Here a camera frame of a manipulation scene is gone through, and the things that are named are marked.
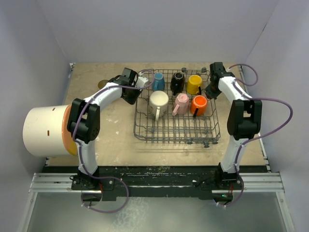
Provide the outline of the cream mug green inside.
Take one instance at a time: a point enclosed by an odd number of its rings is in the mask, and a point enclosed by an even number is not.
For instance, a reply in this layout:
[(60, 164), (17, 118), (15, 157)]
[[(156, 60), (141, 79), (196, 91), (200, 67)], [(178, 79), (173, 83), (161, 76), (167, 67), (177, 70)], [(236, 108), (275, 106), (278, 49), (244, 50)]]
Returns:
[(158, 121), (168, 110), (169, 96), (167, 93), (157, 90), (149, 97), (149, 113)]

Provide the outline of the pale pink faceted mug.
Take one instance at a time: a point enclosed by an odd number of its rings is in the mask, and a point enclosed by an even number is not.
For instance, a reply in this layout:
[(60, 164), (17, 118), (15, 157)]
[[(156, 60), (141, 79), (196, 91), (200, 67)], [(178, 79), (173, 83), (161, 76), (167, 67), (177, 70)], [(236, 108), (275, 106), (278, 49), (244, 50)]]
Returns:
[(172, 115), (185, 115), (188, 112), (188, 109), (189, 97), (184, 93), (180, 93), (175, 99)]

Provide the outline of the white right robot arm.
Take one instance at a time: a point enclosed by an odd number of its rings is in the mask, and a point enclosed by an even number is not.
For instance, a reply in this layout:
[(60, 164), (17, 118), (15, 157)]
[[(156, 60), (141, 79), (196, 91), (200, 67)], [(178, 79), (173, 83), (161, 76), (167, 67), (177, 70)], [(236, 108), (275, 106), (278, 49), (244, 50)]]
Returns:
[(223, 93), (231, 103), (227, 120), (229, 143), (214, 181), (218, 188), (226, 189), (238, 179), (239, 162), (247, 143), (260, 132), (262, 102), (252, 100), (221, 62), (210, 65), (210, 83), (204, 92), (208, 99), (216, 99)]

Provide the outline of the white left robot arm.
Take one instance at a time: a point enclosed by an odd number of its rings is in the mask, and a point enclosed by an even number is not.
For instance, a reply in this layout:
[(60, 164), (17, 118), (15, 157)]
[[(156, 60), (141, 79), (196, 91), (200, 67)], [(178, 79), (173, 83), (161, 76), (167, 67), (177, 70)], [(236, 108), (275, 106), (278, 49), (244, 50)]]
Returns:
[(120, 98), (133, 105), (148, 84), (149, 79), (142, 73), (124, 68), (120, 75), (108, 80), (102, 89), (90, 97), (73, 100), (67, 130), (77, 145), (78, 169), (85, 174), (82, 183), (88, 189), (95, 189), (99, 185), (99, 177), (94, 173), (98, 169), (95, 139), (100, 131), (101, 111)]

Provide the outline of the beige stoneware mug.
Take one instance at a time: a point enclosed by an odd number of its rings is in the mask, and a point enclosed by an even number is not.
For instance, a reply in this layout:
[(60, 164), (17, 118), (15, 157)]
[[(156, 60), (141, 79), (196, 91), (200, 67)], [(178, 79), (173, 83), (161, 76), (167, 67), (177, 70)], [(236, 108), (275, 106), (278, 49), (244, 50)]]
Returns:
[(103, 79), (103, 80), (100, 80), (99, 82), (98, 82), (98, 88), (99, 89), (103, 89), (105, 86), (106, 86), (106, 84), (109, 82), (109, 80), (107, 80), (107, 79)]

